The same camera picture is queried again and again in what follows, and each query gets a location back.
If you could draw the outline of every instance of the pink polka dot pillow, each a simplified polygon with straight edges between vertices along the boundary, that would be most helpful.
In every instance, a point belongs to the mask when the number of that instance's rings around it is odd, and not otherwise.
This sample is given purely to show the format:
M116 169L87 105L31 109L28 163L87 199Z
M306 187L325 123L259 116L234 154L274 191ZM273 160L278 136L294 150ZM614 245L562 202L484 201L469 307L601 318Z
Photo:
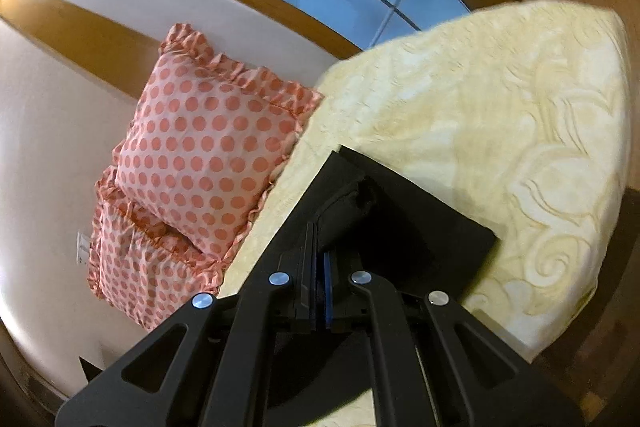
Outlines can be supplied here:
M321 95L172 28L140 97L116 183L226 267Z
M88 282L95 296L152 330L196 293L216 295L223 266L130 201L116 173L110 166L96 184Z

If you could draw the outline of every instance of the silver bolt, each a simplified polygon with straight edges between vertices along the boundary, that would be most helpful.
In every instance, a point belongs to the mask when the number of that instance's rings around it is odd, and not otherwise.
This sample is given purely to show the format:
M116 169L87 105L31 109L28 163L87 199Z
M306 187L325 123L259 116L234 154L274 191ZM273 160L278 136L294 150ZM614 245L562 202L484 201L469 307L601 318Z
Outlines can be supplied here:
M198 293L193 299L191 299L191 304L193 304L194 308L199 310L208 308L213 304L213 295L210 293Z
M364 270L359 270L351 274L351 280L356 284L367 284L371 282L371 274Z
M449 304L449 296L440 290L434 290L429 294L429 302L434 306Z
M289 282L289 274L284 272L273 272L269 276L269 282L274 286L282 286Z

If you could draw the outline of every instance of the wooden floor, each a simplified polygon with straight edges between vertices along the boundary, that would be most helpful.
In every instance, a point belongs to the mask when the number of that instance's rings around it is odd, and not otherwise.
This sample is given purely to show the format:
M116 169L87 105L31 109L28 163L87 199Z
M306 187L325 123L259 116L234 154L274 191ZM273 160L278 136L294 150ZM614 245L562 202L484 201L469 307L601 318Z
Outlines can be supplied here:
M628 185L640 189L640 0L571 0L615 10L625 23L634 137ZM594 299L535 364L593 419L640 355L640 193L628 189Z

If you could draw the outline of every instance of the black cloth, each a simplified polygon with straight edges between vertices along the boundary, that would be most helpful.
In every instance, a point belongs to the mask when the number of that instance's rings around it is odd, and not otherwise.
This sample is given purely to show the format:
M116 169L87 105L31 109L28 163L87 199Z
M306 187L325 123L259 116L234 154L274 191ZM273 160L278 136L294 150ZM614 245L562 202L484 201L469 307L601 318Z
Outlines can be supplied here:
M459 298L496 240L491 230L411 181L341 147L324 163L243 287L268 277L284 251L300 248L309 222L317 225L318 251L342 241L357 245L364 269L418 297L438 289ZM367 342L363 333L279 335L266 424L306 425L366 391Z

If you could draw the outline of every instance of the cream blanket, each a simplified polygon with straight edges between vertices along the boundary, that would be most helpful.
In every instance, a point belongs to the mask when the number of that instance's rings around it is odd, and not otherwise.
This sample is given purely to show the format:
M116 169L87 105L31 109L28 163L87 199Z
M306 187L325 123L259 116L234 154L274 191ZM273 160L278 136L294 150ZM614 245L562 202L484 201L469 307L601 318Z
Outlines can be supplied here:
M463 305L531 360L596 287L625 187L626 68L615 13L548 0L475 12L336 64L221 295L238 290L344 144L494 231L500 244ZM317 425L374 425L370 394Z

